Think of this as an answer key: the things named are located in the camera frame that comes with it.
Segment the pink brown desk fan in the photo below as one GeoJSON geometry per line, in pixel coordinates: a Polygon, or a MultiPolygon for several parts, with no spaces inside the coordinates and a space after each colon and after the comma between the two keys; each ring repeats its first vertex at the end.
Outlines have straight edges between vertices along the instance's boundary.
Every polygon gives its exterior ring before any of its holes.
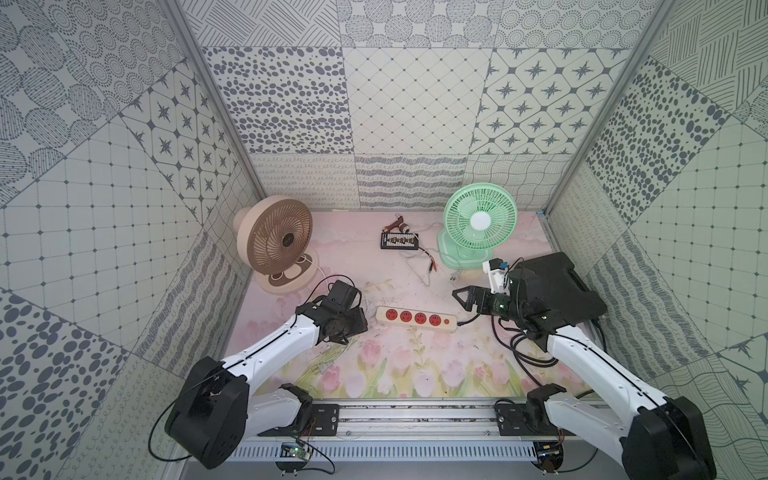
{"type": "Polygon", "coordinates": [[[297,292],[314,278],[318,258],[310,247],[313,219],[299,200],[269,196],[240,209],[232,220],[237,254],[259,287],[273,295],[297,292]]]}

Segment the left green circuit board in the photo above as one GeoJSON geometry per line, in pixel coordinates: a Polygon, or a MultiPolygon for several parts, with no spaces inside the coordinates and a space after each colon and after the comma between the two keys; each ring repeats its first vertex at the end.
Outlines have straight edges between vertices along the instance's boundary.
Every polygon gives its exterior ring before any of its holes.
{"type": "Polygon", "coordinates": [[[303,470],[312,459],[308,447],[300,443],[284,442],[275,459],[276,467],[282,474],[296,474],[303,470]]]}

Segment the black charging board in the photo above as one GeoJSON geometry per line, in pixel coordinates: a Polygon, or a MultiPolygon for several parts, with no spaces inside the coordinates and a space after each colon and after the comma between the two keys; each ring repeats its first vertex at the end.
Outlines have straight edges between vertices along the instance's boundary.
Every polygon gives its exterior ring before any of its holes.
{"type": "Polygon", "coordinates": [[[382,250],[419,250],[420,243],[417,234],[400,232],[382,232],[380,237],[382,250]]]}

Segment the black plastic case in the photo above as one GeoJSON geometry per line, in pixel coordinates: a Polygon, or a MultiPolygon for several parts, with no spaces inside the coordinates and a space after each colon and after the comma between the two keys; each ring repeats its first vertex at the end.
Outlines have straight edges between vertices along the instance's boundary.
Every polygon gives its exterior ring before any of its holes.
{"type": "Polygon", "coordinates": [[[540,312],[535,315],[550,317],[557,311],[564,323],[576,326],[607,312],[605,302],[586,286],[563,252],[523,261],[516,268],[530,269],[540,279],[540,312]]]}

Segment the aluminium mounting rail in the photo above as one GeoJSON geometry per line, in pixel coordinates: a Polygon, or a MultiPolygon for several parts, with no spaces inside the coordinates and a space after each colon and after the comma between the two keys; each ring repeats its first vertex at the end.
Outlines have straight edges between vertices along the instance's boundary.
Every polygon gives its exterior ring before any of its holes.
{"type": "Polygon", "coordinates": [[[192,454],[216,455],[258,435],[339,441],[448,442],[508,437],[556,442],[575,437],[621,447],[632,423],[660,407],[645,392],[599,403],[557,393],[546,401],[372,401],[313,403],[286,389],[248,397],[223,393],[179,399],[165,432],[192,454]]]}

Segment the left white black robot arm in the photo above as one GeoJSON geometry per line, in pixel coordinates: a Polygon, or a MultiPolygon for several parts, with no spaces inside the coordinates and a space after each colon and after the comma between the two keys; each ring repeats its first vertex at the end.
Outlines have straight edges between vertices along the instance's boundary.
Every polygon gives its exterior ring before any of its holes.
{"type": "Polygon", "coordinates": [[[193,365],[156,421],[188,457],[213,469],[244,439],[269,430],[304,431],[313,402],[306,390],[283,384],[267,394],[257,391],[300,354],[323,342],[346,345],[366,332],[361,291],[346,275],[330,279],[327,294],[312,294],[260,341],[222,360],[206,356],[193,365]]]}

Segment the green desk fan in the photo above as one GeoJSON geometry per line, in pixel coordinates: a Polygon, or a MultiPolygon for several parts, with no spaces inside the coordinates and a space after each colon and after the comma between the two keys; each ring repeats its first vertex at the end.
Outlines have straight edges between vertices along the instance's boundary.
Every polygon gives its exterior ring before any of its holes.
{"type": "Polygon", "coordinates": [[[504,188],[492,183],[461,187],[445,205],[437,237],[443,264],[453,270],[480,269],[512,235],[517,217],[516,202],[504,188]]]}

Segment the cream red power strip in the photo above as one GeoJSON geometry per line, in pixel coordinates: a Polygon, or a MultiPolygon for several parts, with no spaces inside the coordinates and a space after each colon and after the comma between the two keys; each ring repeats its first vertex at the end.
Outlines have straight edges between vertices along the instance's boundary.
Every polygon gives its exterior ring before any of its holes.
{"type": "Polygon", "coordinates": [[[422,328],[430,331],[452,333],[458,329],[458,320],[454,315],[399,307],[379,306],[376,309],[375,319],[385,325],[422,328]]]}

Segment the red black banana leads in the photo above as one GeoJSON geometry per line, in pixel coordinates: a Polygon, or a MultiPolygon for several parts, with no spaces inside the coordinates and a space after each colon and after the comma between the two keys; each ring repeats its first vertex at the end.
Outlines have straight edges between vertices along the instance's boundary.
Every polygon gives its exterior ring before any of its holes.
{"type": "Polygon", "coordinates": [[[429,259],[428,271],[429,272],[436,272],[437,271],[437,263],[436,263],[436,260],[435,260],[434,256],[429,252],[428,249],[426,249],[426,248],[424,248],[422,246],[419,246],[418,250],[420,252],[424,253],[427,256],[427,258],[429,259]]]}

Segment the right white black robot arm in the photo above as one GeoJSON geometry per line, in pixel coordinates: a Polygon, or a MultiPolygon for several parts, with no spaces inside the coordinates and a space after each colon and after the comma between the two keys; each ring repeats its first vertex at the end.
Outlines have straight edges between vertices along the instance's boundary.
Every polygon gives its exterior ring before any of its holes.
{"type": "Polygon", "coordinates": [[[570,267],[539,275],[493,259],[486,287],[455,289],[466,311],[511,320],[525,338],[576,373],[607,405],[588,405],[557,384],[527,396],[529,420],[566,430],[620,464],[631,479],[713,479],[716,466],[699,408],[631,373],[581,324],[607,310],[570,267]]]}

